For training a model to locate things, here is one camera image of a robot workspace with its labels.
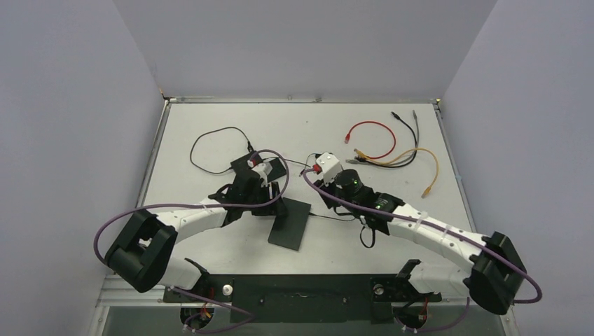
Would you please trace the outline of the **black network switch box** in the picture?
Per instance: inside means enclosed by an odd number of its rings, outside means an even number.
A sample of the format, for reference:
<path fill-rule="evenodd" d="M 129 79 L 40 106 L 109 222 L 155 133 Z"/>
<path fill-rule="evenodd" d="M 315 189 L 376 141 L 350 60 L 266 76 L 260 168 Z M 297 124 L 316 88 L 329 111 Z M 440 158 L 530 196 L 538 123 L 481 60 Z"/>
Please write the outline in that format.
<path fill-rule="evenodd" d="M 311 204 L 284 198 L 286 211 L 277 216 L 268 236 L 268 243 L 292 251 L 299 251 L 310 217 Z"/>

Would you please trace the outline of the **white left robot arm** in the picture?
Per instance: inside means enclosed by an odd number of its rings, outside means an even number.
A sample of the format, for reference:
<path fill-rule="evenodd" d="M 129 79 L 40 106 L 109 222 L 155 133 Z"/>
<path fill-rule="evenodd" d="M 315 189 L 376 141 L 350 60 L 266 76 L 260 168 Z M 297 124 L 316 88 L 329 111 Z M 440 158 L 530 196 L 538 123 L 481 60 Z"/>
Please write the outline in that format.
<path fill-rule="evenodd" d="M 206 230 L 223 228 L 253 216 L 285 217 L 284 189 L 255 169 L 236 174 L 232 183 L 219 188 L 198 204 L 144 206 L 129 219 L 103 257 L 103 263 L 144 293 L 157 285 L 180 288 L 192 301 L 209 291 L 207 270 L 197 262 L 172 255 L 179 242 Z"/>

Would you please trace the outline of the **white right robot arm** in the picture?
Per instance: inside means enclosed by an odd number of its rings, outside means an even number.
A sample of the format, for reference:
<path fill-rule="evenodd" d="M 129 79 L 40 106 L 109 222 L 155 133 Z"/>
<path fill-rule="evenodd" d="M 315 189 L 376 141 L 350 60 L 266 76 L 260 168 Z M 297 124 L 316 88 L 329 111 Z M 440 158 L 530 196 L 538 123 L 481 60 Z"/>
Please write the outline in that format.
<path fill-rule="evenodd" d="M 504 315 L 512 305 L 530 304 L 542 297 L 511 239 L 501 232 L 484 235 L 432 218 L 398 197 L 364 185 L 353 169 L 332 177 L 323 175 L 318 181 L 304 180 L 328 208 L 346 209 L 365 229 L 408 240 L 454 265 L 435 281 L 418 269 L 399 275 L 395 289 L 405 299 L 419 293 L 442 293 L 450 285 L 484 310 Z"/>

